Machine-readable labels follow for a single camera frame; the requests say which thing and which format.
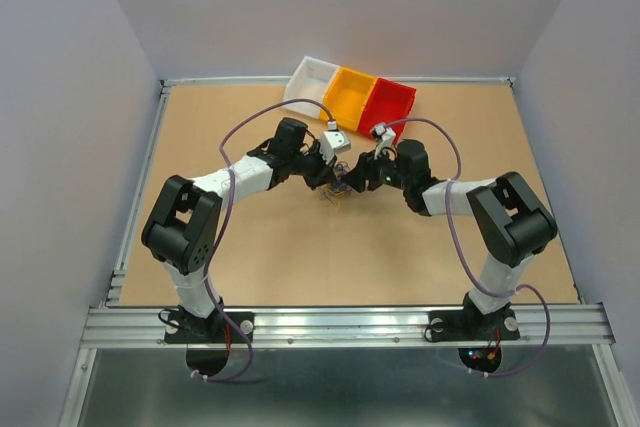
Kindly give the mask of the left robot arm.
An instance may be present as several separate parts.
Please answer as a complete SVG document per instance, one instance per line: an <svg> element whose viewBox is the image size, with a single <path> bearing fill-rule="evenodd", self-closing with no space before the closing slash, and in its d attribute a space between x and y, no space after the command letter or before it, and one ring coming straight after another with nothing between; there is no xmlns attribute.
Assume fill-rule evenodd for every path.
<svg viewBox="0 0 640 427"><path fill-rule="evenodd" d="M273 137L248 151L238 161L214 173L187 179L169 177L141 234L142 244L169 272L188 329L199 340L215 339L223 318L215 311L221 297L212 287L208 269L226 230L221 215L229 217L234 204L266 192L291 176L300 176L314 190L336 180L337 155L351 148L347 134L334 121L307 147L306 123L283 118Z"/></svg>

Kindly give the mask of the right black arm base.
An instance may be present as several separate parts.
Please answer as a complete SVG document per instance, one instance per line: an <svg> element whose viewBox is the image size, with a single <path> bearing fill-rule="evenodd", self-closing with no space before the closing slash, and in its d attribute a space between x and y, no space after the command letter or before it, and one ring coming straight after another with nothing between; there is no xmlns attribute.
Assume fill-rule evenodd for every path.
<svg viewBox="0 0 640 427"><path fill-rule="evenodd" d="M520 332L510 302L495 312L483 314L466 295L459 308L432 311L423 337L432 343L511 341L518 340Z"/></svg>

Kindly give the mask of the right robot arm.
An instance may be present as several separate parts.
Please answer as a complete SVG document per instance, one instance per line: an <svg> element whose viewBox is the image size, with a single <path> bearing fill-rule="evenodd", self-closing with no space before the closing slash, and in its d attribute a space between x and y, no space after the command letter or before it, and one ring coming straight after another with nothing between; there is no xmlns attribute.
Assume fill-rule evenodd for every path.
<svg viewBox="0 0 640 427"><path fill-rule="evenodd" d="M472 337L495 327L495 312L509 304L528 263L558 233L555 219L519 173L475 182L440 180L417 140L362 153L342 182L359 193L383 185L397 188L411 211L445 215L451 232L455 216L475 219L488 254L480 276L472 280L472 306L460 313L461 328Z"/></svg>

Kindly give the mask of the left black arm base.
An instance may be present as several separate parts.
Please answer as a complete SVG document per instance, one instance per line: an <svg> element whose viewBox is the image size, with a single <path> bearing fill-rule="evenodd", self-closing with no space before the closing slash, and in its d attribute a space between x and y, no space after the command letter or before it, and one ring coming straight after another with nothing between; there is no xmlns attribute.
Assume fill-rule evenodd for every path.
<svg viewBox="0 0 640 427"><path fill-rule="evenodd" d="M196 317L182 307L164 308L158 319L165 327L164 342L169 345L244 344L242 335L214 310L207 318Z"/></svg>

